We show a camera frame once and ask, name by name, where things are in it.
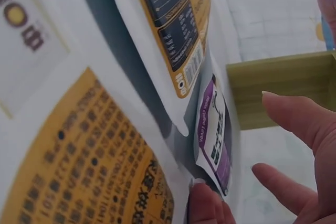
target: label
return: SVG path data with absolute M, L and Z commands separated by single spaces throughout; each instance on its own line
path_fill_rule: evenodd
M 87 69 L 22 162 L 1 224 L 171 223 L 158 160 Z
M 186 97 L 204 58 L 210 0 L 140 0 L 177 96 Z
M 0 104 L 11 118 L 68 53 L 33 0 L 0 0 Z
M 231 138 L 231 128 L 225 127 L 229 126 L 229 124 L 226 123 L 226 120 L 229 120 L 226 116 L 227 114 L 223 93 L 219 85 L 216 85 L 216 78 L 213 75 L 203 95 L 197 126 L 197 136 L 198 145 L 202 151 L 201 155 L 204 155 L 211 170 L 206 170 L 205 167 L 203 168 L 207 173 L 212 172 L 215 174 L 225 195 L 227 195 L 231 166 L 230 157 L 225 144 L 227 141 L 231 143 L 231 139 L 225 139 L 225 137 Z

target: green box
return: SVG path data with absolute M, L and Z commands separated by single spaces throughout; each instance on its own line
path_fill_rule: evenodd
M 261 92 L 302 95 L 336 111 L 336 51 L 286 56 L 227 65 L 242 130 L 275 126 Z

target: finger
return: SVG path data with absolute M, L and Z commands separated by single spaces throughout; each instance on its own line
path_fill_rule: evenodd
M 310 200 L 317 198 L 314 191 L 294 182 L 269 165 L 257 164 L 252 171 L 261 184 L 295 215 L 299 215 Z
M 318 106 L 311 99 L 264 92 L 262 103 L 268 116 L 304 141 L 314 155 L 321 142 L 336 133 L 335 113 Z
M 229 205 L 225 202 L 222 202 L 222 209 L 225 217 L 224 224 L 236 224 L 235 218 L 233 217 Z
M 336 223 L 336 214 L 320 219 L 314 222 L 313 224 L 335 224 L 335 223 Z
M 189 196 L 190 224 L 217 223 L 213 191 L 205 184 L 196 184 Z
M 213 201 L 215 203 L 216 220 L 219 224 L 226 224 L 222 206 L 222 199 L 214 191 L 212 192 L 212 194 L 214 199 Z

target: white pouch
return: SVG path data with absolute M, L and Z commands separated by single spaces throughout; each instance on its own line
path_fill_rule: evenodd
M 16 1 L 38 13 L 30 0 Z M 59 52 L 48 71 L 39 65 L 45 58 L 26 64 L 40 83 L 28 82 L 29 96 L 18 91 L 12 119 L 0 111 L 0 223 L 183 223 L 188 181 L 85 0 L 42 1 L 70 53 L 54 43 L 44 51 L 47 59 Z M 30 55 L 3 38 L 5 54 L 16 60 L 5 76 L 10 87 L 11 76 L 22 80 L 17 61 Z
M 227 196 L 232 163 L 230 116 L 220 73 L 207 68 L 202 77 L 194 135 L 195 161 L 207 172 L 221 195 Z
M 115 0 L 173 123 L 184 135 L 187 105 L 204 58 L 210 0 Z

